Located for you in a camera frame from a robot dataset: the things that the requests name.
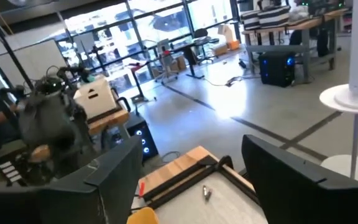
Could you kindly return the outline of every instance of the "concrete floor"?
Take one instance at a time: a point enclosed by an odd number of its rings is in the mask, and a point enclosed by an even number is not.
[[[229,155],[235,170],[244,168],[241,140],[256,135],[275,146],[309,161],[320,163],[327,156],[351,151],[352,117],[325,107],[319,94],[332,86],[348,82],[350,37],[338,37],[342,50],[337,67],[313,67],[313,82],[288,88],[263,85],[248,79],[232,87],[215,86],[206,80],[179,76],[161,86],[142,85],[149,98],[139,111],[146,119],[160,155],[169,151],[182,154],[204,146],[218,157]],[[196,68],[214,84],[225,84],[231,77],[248,74],[237,63],[246,59],[240,50],[219,58],[213,64]],[[136,89],[123,96],[133,96]]]

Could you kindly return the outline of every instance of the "computer tower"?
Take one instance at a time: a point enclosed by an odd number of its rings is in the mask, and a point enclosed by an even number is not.
[[[158,150],[154,143],[152,133],[150,132],[149,127],[147,126],[146,120],[143,117],[141,117],[141,115],[137,116],[135,113],[130,113],[128,122],[125,124],[125,127],[130,136],[135,136],[135,135],[142,136],[142,147],[143,147],[142,162],[145,162],[148,159],[158,155]],[[122,138],[118,132],[115,132],[112,135],[112,142],[116,144],[122,142]]]
[[[266,52],[259,56],[263,84],[287,87],[295,80],[295,55],[290,52]]]

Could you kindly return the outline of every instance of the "yellow object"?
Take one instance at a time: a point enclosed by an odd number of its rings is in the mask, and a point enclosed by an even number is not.
[[[127,224],[158,224],[158,218],[154,210],[145,207],[130,215]]]
[[[236,50],[240,47],[240,41],[238,40],[232,41],[230,43],[227,43],[227,46],[229,47],[230,50]]]

